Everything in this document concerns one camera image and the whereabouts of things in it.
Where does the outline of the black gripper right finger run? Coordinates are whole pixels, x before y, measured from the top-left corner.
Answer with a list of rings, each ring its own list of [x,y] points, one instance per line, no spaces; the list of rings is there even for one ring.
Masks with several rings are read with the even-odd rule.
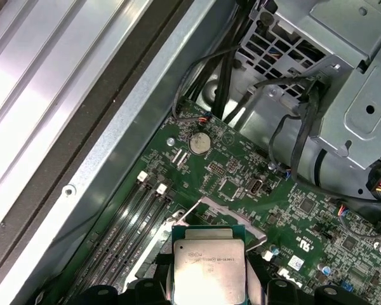
[[[266,304],[341,304],[337,295],[317,293],[315,296],[306,294],[300,288],[288,280],[272,278],[266,270],[267,263],[261,255],[247,254],[246,261],[252,268],[247,271],[248,275],[257,278],[261,290],[266,296]]]

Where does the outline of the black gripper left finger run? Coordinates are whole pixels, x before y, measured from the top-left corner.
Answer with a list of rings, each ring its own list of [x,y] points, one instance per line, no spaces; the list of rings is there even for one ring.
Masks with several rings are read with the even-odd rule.
[[[158,254],[152,278],[135,280],[119,293],[109,285],[96,285],[88,289],[88,304],[172,304],[168,297],[172,286],[173,254]]]

